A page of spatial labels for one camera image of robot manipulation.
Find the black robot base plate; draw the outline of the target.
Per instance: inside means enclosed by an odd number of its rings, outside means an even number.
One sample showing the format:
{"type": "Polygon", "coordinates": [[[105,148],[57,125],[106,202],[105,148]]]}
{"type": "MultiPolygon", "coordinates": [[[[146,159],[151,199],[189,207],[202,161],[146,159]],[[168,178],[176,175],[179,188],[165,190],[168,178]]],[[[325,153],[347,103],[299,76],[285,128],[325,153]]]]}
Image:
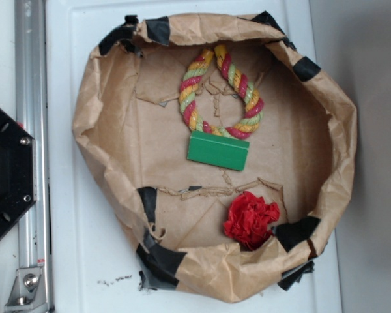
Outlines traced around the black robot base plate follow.
{"type": "Polygon", "coordinates": [[[0,108],[0,240],[35,203],[34,142],[0,108]]]}

